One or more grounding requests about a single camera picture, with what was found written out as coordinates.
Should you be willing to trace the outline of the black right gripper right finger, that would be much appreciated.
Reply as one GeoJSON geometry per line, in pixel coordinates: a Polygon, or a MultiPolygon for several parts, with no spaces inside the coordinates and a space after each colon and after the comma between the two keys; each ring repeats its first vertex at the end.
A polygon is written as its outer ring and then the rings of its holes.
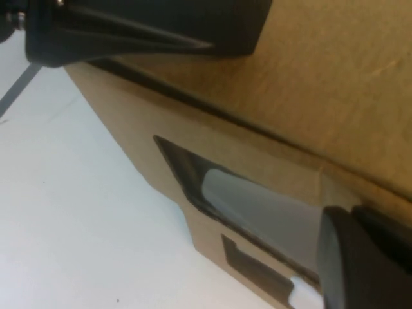
{"type": "Polygon", "coordinates": [[[358,205],[351,215],[390,260],[411,273],[411,228],[369,207],[358,205]]]}

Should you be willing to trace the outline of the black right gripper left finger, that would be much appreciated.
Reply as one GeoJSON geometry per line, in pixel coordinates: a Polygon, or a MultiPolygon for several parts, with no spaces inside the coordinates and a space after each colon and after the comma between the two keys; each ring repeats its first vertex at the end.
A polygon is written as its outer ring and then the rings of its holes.
{"type": "Polygon", "coordinates": [[[323,209],[317,249],[325,308],[411,308],[411,273],[340,207],[323,209]]]}

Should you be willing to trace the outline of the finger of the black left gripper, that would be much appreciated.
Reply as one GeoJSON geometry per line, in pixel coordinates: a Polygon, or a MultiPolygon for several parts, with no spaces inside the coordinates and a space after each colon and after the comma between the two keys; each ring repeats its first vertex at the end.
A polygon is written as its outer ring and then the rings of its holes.
{"type": "Polygon", "coordinates": [[[138,53],[238,56],[255,50],[271,1],[97,1],[132,27],[138,53]]]}

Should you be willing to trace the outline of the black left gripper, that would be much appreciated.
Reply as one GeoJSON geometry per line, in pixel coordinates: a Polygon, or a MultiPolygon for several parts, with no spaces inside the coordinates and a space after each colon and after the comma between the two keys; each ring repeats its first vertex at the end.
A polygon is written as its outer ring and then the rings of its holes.
{"type": "Polygon", "coordinates": [[[136,53],[197,54],[214,45],[86,6],[85,1],[0,0],[0,41],[26,30],[26,57],[61,67],[136,53]]]}

